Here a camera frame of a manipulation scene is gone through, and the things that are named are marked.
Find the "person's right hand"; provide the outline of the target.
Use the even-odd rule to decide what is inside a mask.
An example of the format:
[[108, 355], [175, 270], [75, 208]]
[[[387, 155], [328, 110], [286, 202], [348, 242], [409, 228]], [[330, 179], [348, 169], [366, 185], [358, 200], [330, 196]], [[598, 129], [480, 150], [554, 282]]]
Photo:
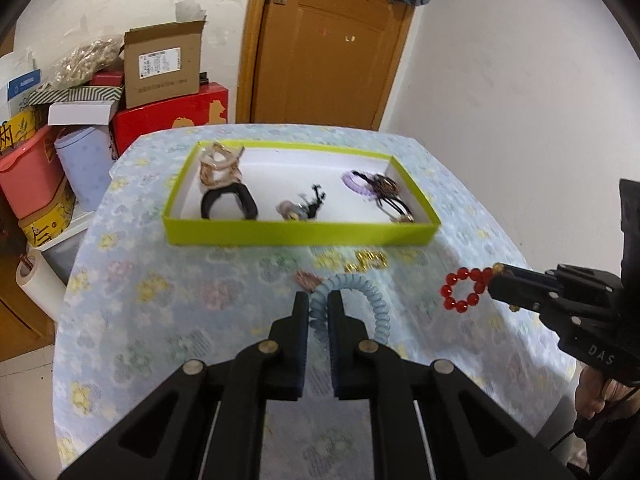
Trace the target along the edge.
[[624, 397], [631, 392], [613, 379], [606, 379], [601, 372], [585, 365], [579, 375], [575, 391], [575, 410], [579, 419], [592, 419], [610, 406], [606, 419], [616, 420], [631, 417], [639, 411], [639, 393], [636, 392], [626, 401]]

